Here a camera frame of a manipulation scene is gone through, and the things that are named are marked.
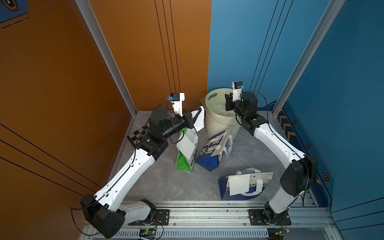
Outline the black white chessboard box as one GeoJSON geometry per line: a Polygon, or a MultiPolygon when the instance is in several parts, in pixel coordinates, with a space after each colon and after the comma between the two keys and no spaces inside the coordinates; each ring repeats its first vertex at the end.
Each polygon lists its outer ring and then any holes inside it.
{"type": "Polygon", "coordinates": [[[133,147],[140,143],[148,128],[149,125],[144,125],[143,127],[140,127],[132,133],[128,134],[127,139],[133,147]]]}

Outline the aluminium corner post right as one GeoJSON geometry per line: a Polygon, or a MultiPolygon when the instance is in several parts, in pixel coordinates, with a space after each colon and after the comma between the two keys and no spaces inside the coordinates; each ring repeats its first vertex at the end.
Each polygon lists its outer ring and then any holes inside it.
{"type": "Polygon", "coordinates": [[[331,0],[327,5],[321,19],[319,20],[313,34],[311,35],[301,57],[299,58],[292,74],[290,75],[286,85],[284,86],[273,110],[272,115],[277,117],[279,112],[282,110],[284,104],[288,100],[290,94],[298,83],[304,70],[312,59],[314,53],[318,49],[320,43],[328,32],[330,26],[338,15],[342,8],[345,0],[331,0]]]}

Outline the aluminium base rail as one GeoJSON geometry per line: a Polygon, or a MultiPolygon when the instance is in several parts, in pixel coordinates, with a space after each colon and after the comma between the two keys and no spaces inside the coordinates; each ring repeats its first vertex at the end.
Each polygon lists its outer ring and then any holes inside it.
{"type": "Polygon", "coordinates": [[[156,203],[159,219],[150,226],[123,226],[114,240],[138,240],[140,229],[156,229],[155,240],[278,240],[276,232],[289,229],[283,240],[341,240],[327,208],[310,196],[296,200],[280,224],[262,221],[261,201],[163,201],[156,203]]]}

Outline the aluminium corner post left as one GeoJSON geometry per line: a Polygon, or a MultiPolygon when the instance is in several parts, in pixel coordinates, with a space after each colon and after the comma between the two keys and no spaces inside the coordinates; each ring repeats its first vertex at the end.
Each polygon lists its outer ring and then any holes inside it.
{"type": "Polygon", "coordinates": [[[122,98],[128,107],[130,114],[135,117],[137,115],[137,109],[133,102],[133,99],[129,93],[124,78],[119,70],[113,53],[108,45],[108,42],[104,36],[102,28],[97,20],[97,17],[93,11],[90,1],[75,0],[78,8],[99,48],[99,51],[122,95],[122,98]]]}

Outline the green circuit board left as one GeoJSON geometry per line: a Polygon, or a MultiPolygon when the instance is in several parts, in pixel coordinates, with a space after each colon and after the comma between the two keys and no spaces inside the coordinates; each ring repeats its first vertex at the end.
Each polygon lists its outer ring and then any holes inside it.
{"type": "Polygon", "coordinates": [[[154,240],[157,235],[157,230],[152,229],[140,229],[138,234],[139,240],[154,240]]]}

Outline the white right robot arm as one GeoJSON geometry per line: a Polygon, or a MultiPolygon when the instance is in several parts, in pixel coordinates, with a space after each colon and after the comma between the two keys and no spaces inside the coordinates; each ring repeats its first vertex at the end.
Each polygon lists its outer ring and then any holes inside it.
{"type": "Polygon", "coordinates": [[[241,126],[265,144],[281,161],[285,172],[281,187],[265,204],[263,220],[268,225],[280,224],[288,216],[289,207],[317,183],[318,160],[297,150],[275,132],[269,121],[257,113],[258,99],[252,92],[225,94],[225,109],[233,111],[241,126]]]}

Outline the green white paper bag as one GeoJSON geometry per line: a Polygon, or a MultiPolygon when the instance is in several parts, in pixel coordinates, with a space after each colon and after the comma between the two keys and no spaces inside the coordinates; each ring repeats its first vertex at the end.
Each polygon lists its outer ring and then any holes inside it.
{"type": "Polygon", "coordinates": [[[177,142],[178,157],[176,168],[192,172],[199,148],[198,135],[195,129],[184,128],[177,142]]]}

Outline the blue white bag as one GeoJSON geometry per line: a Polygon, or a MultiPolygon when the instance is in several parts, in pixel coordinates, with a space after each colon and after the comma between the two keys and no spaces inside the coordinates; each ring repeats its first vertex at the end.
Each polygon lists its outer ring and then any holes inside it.
{"type": "Polygon", "coordinates": [[[196,159],[196,164],[208,171],[219,167],[222,157],[228,157],[232,151],[233,136],[232,129],[222,131],[211,137],[202,148],[196,159]]]}
{"type": "Polygon", "coordinates": [[[255,168],[237,171],[235,175],[218,179],[222,201],[246,201],[256,198],[273,178],[273,172],[255,168]]]}

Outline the pale green trash bin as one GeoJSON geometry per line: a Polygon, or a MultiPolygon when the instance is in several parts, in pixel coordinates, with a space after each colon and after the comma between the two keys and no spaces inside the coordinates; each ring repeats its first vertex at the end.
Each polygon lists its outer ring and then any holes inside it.
{"type": "Polygon", "coordinates": [[[226,111],[225,108],[225,94],[232,92],[232,89],[227,88],[216,89],[201,99],[205,108],[205,129],[208,138],[227,129],[231,129],[233,139],[236,138],[240,125],[235,119],[235,113],[233,111],[226,111]]]}

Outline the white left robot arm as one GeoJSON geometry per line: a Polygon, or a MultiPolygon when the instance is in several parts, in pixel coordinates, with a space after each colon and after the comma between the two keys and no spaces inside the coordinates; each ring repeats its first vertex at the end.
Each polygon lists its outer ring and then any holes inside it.
{"type": "Polygon", "coordinates": [[[166,108],[157,108],[148,119],[135,151],[116,175],[93,196],[81,199],[81,211],[103,237],[112,238],[122,226],[137,221],[152,224],[156,219],[156,206],[146,199],[122,207],[122,202],[141,175],[161,156],[168,147],[168,139],[183,129],[194,129],[204,122],[204,108],[187,111],[183,115],[170,116],[166,108]]]}

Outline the green circuit board right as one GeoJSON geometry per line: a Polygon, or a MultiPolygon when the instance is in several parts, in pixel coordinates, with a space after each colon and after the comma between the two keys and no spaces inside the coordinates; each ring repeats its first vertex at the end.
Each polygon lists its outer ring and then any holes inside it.
{"type": "Polygon", "coordinates": [[[287,234],[289,234],[291,231],[289,229],[285,229],[285,230],[281,230],[279,232],[276,232],[275,233],[275,236],[279,239],[279,240],[282,240],[284,238],[284,236],[286,236],[287,234]]]}

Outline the green circuit board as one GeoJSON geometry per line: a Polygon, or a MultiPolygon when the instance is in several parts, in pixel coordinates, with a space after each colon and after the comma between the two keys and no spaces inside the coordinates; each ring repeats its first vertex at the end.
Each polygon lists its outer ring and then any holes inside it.
{"type": "Polygon", "coordinates": [[[154,240],[157,235],[157,230],[152,229],[140,229],[138,234],[139,240],[154,240]]]}
{"type": "Polygon", "coordinates": [[[284,236],[286,236],[287,234],[289,234],[291,231],[289,229],[285,229],[285,230],[281,230],[279,232],[276,232],[275,233],[275,236],[279,239],[279,240],[282,240],[284,238],[284,236]]]}

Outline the white receipt paper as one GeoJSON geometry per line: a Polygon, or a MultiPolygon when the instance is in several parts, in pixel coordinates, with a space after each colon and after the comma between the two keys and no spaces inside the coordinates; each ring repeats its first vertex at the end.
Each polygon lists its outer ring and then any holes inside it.
{"type": "Polygon", "coordinates": [[[192,116],[194,120],[194,128],[197,132],[202,130],[205,127],[205,109],[203,106],[200,106],[196,110],[192,111],[192,116]]]}

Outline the aluminium corner post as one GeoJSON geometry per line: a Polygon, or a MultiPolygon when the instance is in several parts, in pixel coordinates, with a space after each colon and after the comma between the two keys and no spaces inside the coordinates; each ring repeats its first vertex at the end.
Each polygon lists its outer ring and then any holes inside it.
{"type": "Polygon", "coordinates": [[[99,51],[122,95],[122,98],[128,107],[130,114],[135,117],[137,115],[137,109],[133,102],[133,99],[129,93],[124,78],[119,70],[113,53],[108,45],[108,42],[104,36],[102,28],[97,20],[97,17],[93,11],[90,1],[75,0],[78,8],[99,48],[99,51]]]}
{"type": "Polygon", "coordinates": [[[301,57],[299,58],[292,74],[290,75],[286,85],[284,86],[273,110],[272,115],[277,117],[279,112],[282,110],[284,104],[288,100],[290,94],[298,83],[304,70],[312,59],[314,53],[318,49],[320,43],[328,32],[330,26],[338,15],[342,8],[345,0],[331,0],[327,5],[321,19],[319,20],[313,34],[311,35],[301,57]]]}

